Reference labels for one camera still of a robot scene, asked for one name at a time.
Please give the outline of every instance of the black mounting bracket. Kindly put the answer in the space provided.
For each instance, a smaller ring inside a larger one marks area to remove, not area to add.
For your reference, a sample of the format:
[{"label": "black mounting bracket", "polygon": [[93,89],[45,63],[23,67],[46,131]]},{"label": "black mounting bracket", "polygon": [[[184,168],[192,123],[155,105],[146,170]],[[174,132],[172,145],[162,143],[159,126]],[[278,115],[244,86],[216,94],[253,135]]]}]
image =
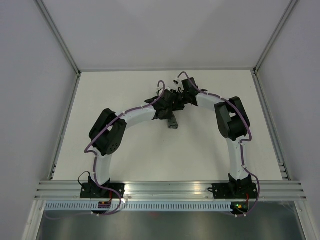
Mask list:
[{"label": "black mounting bracket", "polygon": [[213,193],[214,199],[256,199],[258,190],[255,183],[252,182],[250,175],[248,177],[235,180],[229,174],[229,182],[213,183],[212,188],[208,189]]},{"label": "black mounting bracket", "polygon": [[[110,179],[102,185],[102,187],[110,188],[117,191],[121,198],[124,197],[125,194],[125,184],[121,182],[110,182]],[[112,199],[119,199],[118,195],[111,191]],[[110,198],[110,191],[102,189],[97,186],[97,184],[88,177],[88,182],[82,184],[81,199],[109,199]]]}]

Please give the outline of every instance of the black wire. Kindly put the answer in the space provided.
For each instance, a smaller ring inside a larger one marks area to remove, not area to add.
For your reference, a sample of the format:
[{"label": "black wire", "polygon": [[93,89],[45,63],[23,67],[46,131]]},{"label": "black wire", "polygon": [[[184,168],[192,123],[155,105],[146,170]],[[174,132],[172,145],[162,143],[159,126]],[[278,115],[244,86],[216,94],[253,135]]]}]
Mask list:
[{"label": "black wire", "polygon": [[85,174],[85,173],[88,173],[89,176],[91,176],[89,171],[84,171],[83,173],[81,173],[81,175],[78,177],[78,183],[81,185],[81,187],[84,187],[84,186],[83,186],[83,185],[81,184],[81,182],[80,182],[80,177],[81,177],[83,174]]}]

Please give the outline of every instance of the white wall panel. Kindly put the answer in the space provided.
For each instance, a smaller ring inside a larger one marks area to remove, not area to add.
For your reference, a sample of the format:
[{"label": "white wall panel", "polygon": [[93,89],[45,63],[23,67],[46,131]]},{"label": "white wall panel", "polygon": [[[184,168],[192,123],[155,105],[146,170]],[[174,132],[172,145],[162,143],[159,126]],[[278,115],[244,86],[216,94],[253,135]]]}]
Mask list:
[{"label": "white wall panel", "polygon": [[81,70],[250,68],[289,0],[44,0]]},{"label": "white wall panel", "polygon": [[75,72],[32,0],[0,8],[0,233],[19,240],[49,173]]},{"label": "white wall panel", "polygon": [[260,70],[284,148],[320,226],[320,1],[302,0]]}]

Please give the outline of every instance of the metal frame edge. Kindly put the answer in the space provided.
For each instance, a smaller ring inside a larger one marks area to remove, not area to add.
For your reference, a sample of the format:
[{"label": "metal frame edge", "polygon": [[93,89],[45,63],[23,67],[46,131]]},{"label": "metal frame edge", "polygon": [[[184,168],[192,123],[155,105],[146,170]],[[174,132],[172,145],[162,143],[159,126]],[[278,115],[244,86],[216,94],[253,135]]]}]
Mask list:
[{"label": "metal frame edge", "polygon": [[37,239],[45,206],[46,201],[33,201],[32,208],[22,235],[22,240]]},{"label": "metal frame edge", "polygon": [[46,21],[52,34],[54,35],[55,39],[57,40],[59,46],[61,47],[61,50],[62,50],[63,54],[65,55],[66,59],[68,60],[68,62],[72,66],[75,73],[77,75],[79,75],[81,72],[80,72],[74,58],[72,57],[63,37],[61,36],[53,18],[51,17],[44,1],[43,0],[33,0],[33,1],[36,4],[36,6],[38,7],[39,11],[41,12],[41,15],[43,16],[44,20]]},{"label": "metal frame edge", "polygon": [[301,223],[302,230],[306,240],[319,240],[319,229],[313,215],[310,212],[310,207],[307,201],[295,201],[294,202],[298,218]]},{"label": "metal frame edge", "polygon": [[50,180],[53,177],[54,169],[55,169],[56,164],[58,162],[58,158],[59,158],[59,155],[60,155],[62,143],[64,141],[64,137],[65,137],[65,133],[66,133],[66,130],[67,130],[69,118],[70,118],[70,115],[71,115],[72,107],[74,105],[74,101],[75,101],[75,98],[76,98],[76,94],[77,94],[80,78],[81,78],[81,73],[79,75],[76,75],[76,79],[74,81],[73,91],[72,91],[71,97],[70,97],[70,99],[68,101],[68,108],[65,111],[65,114],[64,114],[64,117],[63,117],[62,126],[61,126],[61,129],[60,129],[60,132],[59,132],[59,137],[58,137],[57,143],[56,143],[55,148],[54,148],[54,154],[53,154],[53,158],[51,160],[51,168],[50,168],[50,172],[49,172],[48,177],[47,177],[48,180]]},{"label": "metal frame edge", "polygon": [[251,70],[251,74],[252,74],[255,89],[256,89],[256,92],[257,92],[257,95],[258,95],[258,98],[260,101],[260,105],[261,105],[261,108],[263,111],[263,115],[264,115],[264,118],[266,121],[266,125],[268,128],[270,137],[271,137],[271,141],[272,141],[272,145],[273,145],[276,157],[278,159],[278,162],[283,164],[283,166],[285,167],[287,177],[289,180],[291,180],[290,172],[288,172],[288,168],[285,163],[284,150],[283,150],[283,147],[282,147],[281,142],[279,140],[279,135],[278,135],[278,132],[276,129],[276,125],[275,125],[275,122],[272,118],[272,114],[271,114],[271,111],[270,111],[270,108],[269,108],[269,105],[268,105],[268,102],[266,99],[265,92],[263,90],[263,86],[261,84],[261,80],[259,78],[259,74],[256,73],[254,70]]},{"label": "metal frame edge", "polygon": [[285,24],[287,23],[289,17],[292,15],[294,9],[296,8],[298,2],[300,0],[291,0],[286,7],[282,17],[280,18],[280,21],[278,22],[277,26],[275,27],[275,30],[273,31],[269,41],[267,42],[259,60],[257,61],[254,71],[258,72],[258,70],[261,68],[262,64],[264,63],[268,53],[270,52],[271,48],[273,47],[275,41],[279,37],[280,33],[282,32]]}]

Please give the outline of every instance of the purple cable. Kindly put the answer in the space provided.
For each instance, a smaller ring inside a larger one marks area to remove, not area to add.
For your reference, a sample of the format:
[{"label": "purple cable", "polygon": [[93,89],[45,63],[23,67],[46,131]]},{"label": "purple cable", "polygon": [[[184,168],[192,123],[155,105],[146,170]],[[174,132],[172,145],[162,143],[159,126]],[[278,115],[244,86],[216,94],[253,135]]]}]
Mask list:
[{"label": "purple cable", "polygon": [[129,109],[129,110],[127,110],[127,111],[122,112],[121,114],[119,114],[119,115],[118,115],[115,119],[113,119],[107,126],[105,126],[104,129],[102,129],[102,131],[90,142],[90,144],[89,144],[89,145],[85,148],[85,150],[84,150],[84,153],[85,153],[85,154],[92,153],[92,154],[95,155],[95,157],[94,157],[94,162],[93,162],[93,177],[94,177],[95,184],[96,184],[99,188],[101,188],[101,189],[114,192],[114,193],[119,197],[119,204],[118,204],[118,206],[117,206],[113,211],[111,211],[111,212],[106,212],[106,213],[102,213],[102,214],[100,214],[100,215],[108,216],[108,215],[114,214],[114,213],[120,208],[120,206],[121,206],[121,196],[120,196],[120,194],[119,194],[116,190],[114,190],[114,189],[112,189],[112,188],[109,188],[109,187],[101,186],[101,185],[99,184],[98,179],[97,179],[97,174],[96,174],[97,161],[98,161],[98,153],[97,153],[96,151],[94,151],[94,150],[89,150],[89,148],[97,141],[98,138],[100,138],[100,136],[101,136],[102,134],[105,133],[105,131],[106,131],[112,124],[114,124],[114,123],[115,123],[119,118],[121,118],[123,115],[128,114],[128,113],[133,112],[133,111],[136,111],[136,110],[140,110],[141,108],[142,108],[142,109],[143,109],[143,108],[148,108],[148,107],[152,106],[153,104],[155,104],[157,101],[159,101],[159,99],[163,96],[163,94],[164,94],[164,92],[165,92],[165,89],[166,89],[165,82],[162,81],[162,80],[160,80],[160,81],[158,82],[158,84],[157,84],[158,87],[160,86],[160,83],[162,83],[162,85],[163,85],[163,90],[162,90],[161,95],[160,95],[156,100],[154,100],[152,103],[149,103],[149,104],[144,105],[144,106],[142,106],[142,107],[141,107],[141,106],[134,107],[134,108],[131,108],[131,109]]},{"label": "purple cable", "polygon": [[229,100],[217,95],[217,94],[213,94],[213,93],[208,93],[208,92],[205,92],[205,91],[201,91],[199,88],[197,88],[196,85],[194,85],[194,83],[191,81],[190,77],[188,76],[188,74],[185,72],[185,71],[182,71],[179,75],[178,75],[178,78],[184,74],[186,76],[186,78],[189,80],[189,82],[191,83],[191,85],[199,92],[199,93],[202,93],[202,94],[205,94],[205,95],[209,95],[209,96],[213,96],[215,98],[218,98],[218,99],[221,99],[223,101],[225,101],[227,104],[229,104],[234,110],[235,112],[238,114],[238,116],[240,117],[241,121],[243,122],[244,126],[245,126],[245,129],[247,130],[248,134],[249,134],[249,138],[248,139],[241,139],[240,140],[240,151],[241,151],[241,163],[242,163],[242,167],[243,169],[249,174],[251,175],[252,177],[254,177],[256,179],[256,183],[258,185],[258,193],[257,193],[257,197],[256,197],[256,200],[252,206],[252,208],[246,213],[246,214],[249,214],[254,208],[255,206],[257,205],[258,203],[258,200],[259,200],[259,196],[260,196],[260,182],[259,182],[259,179],[256,175],[254,175],[253,173],[251,173],[247,167],[245,167],[245,157],[244,157],[244,147],[242,146],[242,142],[251,142],[252,140],[252,134],[251,134],[251,131],[250,131],[250,128],[245,120],[245,118],[242,116],[242,114],[240,113],[240,111],[238,110],[238,108],[233,105]]}]

